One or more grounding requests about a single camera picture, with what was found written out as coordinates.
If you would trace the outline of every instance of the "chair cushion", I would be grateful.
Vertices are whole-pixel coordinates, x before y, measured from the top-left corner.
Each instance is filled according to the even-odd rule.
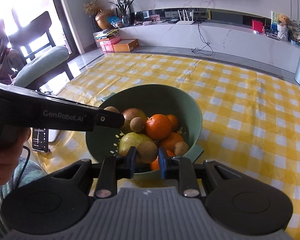
[[[64,46],[55,46],[25,65],[13,81],[14,86],[26,87],[43,74],[66,61],[69,51]]]

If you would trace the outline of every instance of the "tablecloth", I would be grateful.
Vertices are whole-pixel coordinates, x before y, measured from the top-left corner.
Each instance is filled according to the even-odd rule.
[[[300,239],[300,87],[251,70],[186,57],[114,53],[69,82],[58,94],[99,106],[111,92],[159,83],[191,95],[202,111],[198,159],[216,159],[272,185],[293,202],[287,232]],[[84,132],[62,131],[51,153],[39,154],[47,172],[91,158]],[[131,182],[119,186],[162,186]]]

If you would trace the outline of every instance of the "tangerine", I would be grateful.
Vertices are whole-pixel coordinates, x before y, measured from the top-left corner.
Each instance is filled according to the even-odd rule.
[[[167,114],[166,117],[169,118],[171,125],[172,125],[172,131],[175,132],[177,130],[178,124],[179,124],[178,118],[173,114]]]
[[[171,133],[170,119],[163,114],[155,114],[146,121],[146,134],[152,140],[162,140]]]
[[[159,147],[165,147],[166,150],[172,151],[177,142],[183,142],[183,137],[176,133],[172,132],[169,137],[159,142]]]
[[[169,157],[175,156],[172,151],[166,150],[166,152],[167,152],[167,154],[168,154]],[[160,166],[159,166],[159,157],[157,157],[154,162],[150,163],[150,169],[151,169],[151,171],[155,171],[155,170],[160,169]]]

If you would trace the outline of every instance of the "gray tile floor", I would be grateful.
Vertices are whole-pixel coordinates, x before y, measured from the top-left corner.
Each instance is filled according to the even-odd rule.
[[[173,56],[180,56],[180,57],[191,57],[191,58],[210,60],[214,62],[220,62],[223,64],[229,64],[237,67],[254,70],[260,73],[264,73],[285,80],[297,86],[300,86],[294,80],[294,73],[255,60],[218,53],[218,52],[212,53],[211,51],[202,50],[199,53],[194,53],[192,52],[191,49],[184,49],[184,48],[141,46],[134,49],[132,53],[173,55]],[[78,57],[69,61],[68,65],[73,76],[76,77],[81,72],[93,66],[98,60],[102,59],[104,55],[105,54],[103,53],[102,49],[97,48],[83,55],[79,55]],[[53,91],[53,94],[56,94],[62,87],[64,87],[64,85],[67,82],[69,82],[68,77],[66,76],[65,73],[62,73],[57,77],[53,78],[52,80],[50,80],[44,86],[42,86],[41,89],[43,91]]]

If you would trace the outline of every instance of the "chair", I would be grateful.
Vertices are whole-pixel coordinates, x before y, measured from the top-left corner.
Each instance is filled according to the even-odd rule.
[[[51,24],[50,15],[45,11],[27,26],[20,28],[16,33],[9,36],[12,48],[19,51],[22,61],[25,64],[22,69],[18,69],[18,74],[13,81],[14,86],[40,91],[42,85],[63,72],[66,72],[69,80],[74,78],[67,63],[69,51],[65,46],[55,45],[49,32]],[[32,51],[29,44],[45,33],[47,34],[49,43],[36,51]],[[35,57],[36,53],[49,46],[52,46],[52,48],[42,55]],[[26,57],[24,57],[21,47],[26,48],[28,53]]]

